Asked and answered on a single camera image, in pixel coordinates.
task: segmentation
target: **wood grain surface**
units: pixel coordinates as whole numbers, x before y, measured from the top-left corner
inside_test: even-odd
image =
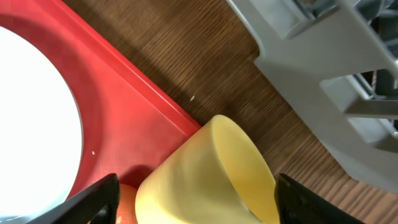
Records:
[[[224,0],[65,2],[199,123],[235,120],[274,175],[366,223],[398,223],[398,197],[351,179],[254,66],[257,45]]]

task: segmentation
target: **yellow cup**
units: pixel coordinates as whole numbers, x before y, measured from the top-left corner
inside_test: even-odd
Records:
[[[254,143],[217,115],[141,184],[139,224],[279,223],[275,180]]]

